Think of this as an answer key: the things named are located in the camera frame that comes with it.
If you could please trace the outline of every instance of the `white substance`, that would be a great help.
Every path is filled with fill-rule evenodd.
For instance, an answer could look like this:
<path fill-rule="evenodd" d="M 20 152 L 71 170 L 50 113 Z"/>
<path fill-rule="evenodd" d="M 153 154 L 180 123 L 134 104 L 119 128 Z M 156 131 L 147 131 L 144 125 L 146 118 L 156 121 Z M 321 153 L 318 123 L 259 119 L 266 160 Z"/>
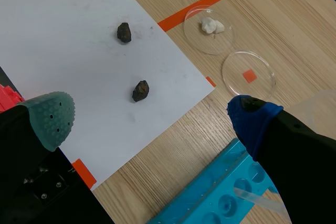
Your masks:
<path fill-rule="evenodd" d="M 202 30 L 207 34 L 211 34 L 216 30 L 217 24 L 212 18 L 202 18 Z"/>
<path fill-rule="evenodd" d="M 216 34 L 219 34 L 219 33 L 224 32 L 224 30 L 225 30 L 224 25 L 223 25 L 221 22 L 219 22 L 218 20 L 215 20 L 215 22 L 216 22 L 216 30 L 215 30 L 215 33 L 216 33 Z"/>

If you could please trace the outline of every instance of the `orange piece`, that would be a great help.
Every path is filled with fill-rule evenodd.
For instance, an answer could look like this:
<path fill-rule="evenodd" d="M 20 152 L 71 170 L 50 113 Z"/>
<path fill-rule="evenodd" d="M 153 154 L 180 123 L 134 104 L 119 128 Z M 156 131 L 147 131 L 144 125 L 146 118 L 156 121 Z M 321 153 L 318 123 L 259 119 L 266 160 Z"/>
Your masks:
<path fill-rule="evenodd" d="M 84 183 L 91 189 L 93 185 L 97 182 L 90 171 L 86 168 L 82 160 L 77 159 L 72 166 L 75 168 L 76 172 L 82 178 Z"/>
<path fill-rule="evenodd" d="M 208 82 L 210 82 L 210 84 L 211 84 L 213 87 L 216 87 L 216 84 L 210 79 L 209 76 L 208 76 L 206 79 L 208 80 Z"/>
<path fill-rule="evenodd" d="M 251 83 L 257 79 L 257 76 L 252 69 L 247 70 L 245 73 L 243 73 L 243 76 L 248 83 Z"/>

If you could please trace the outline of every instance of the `wooden table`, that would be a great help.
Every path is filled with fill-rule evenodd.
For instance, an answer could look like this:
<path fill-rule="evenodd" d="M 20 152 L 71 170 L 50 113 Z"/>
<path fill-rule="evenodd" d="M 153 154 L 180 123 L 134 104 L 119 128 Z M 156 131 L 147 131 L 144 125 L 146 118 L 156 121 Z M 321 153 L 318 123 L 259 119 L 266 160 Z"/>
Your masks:
<path fill-rule="evenodd" d="M 198 0 L 137 1 L 160 22 Z M 272 102 L 286 108 L 318 90 L 336 89 L 334 0 L 221 0 L 212 9 L 236 27 L 236 49 L 261 55 L 275 71 Z M 226 113 L 232 95 L 222 78 L 227 55 L 193 48 L 183 24 L 167 34 L 215 82 L 216 90 L 94 191 L 116 224 L 141 224 L 155 216 L 235 137 Z M 271 193 L 265 196 L 279 200 Z M 286 222 L 255 206 L 242 223 Z"/>

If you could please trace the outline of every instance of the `dark brown rock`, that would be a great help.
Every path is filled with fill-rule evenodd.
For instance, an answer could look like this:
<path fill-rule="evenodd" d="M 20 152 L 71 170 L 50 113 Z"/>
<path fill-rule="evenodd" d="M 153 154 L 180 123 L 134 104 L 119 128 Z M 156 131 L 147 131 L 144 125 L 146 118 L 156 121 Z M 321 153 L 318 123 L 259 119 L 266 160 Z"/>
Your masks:
<path fill-rule="evenodd" d="M 117 38 L 124 43 L 131 42 L 132 35 L 128 23 L 121 23 L 121 25 L 118 27 Z"/>
<path fill-rule="evenodd" d="M 140 81 L 133 91 L 132 98 L 135 102 L 139 102 L 145 99 L 148 93 L 149 93 L 148 83 L 146 81 Z"/>

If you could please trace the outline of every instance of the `glass petri dish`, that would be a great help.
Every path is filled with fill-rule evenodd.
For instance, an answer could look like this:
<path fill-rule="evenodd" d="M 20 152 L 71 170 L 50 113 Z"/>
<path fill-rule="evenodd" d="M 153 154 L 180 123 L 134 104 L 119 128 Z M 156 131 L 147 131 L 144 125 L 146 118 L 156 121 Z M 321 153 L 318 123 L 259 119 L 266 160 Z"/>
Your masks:
<path fill-rule="evenodd" d="M 222 73 L 234 96 L 247 94 L 267 100 L 276 88 L 276 77 L 269 64 L 251 51 L 232 52 L 224 61 Z"/>
<path fill-rule="evenodd" d="M 207 34 L 202 30 L 202 18 L 212 18 L 221 22 L 225 30 L 220 34 Z M 209 6 L 192 8 L 184 19 L 184 34 L 188 42 L 199 51 L 209 55 L 228 52 L 236 41 L 235 30 L 224 16 L 209 9 Z"/>

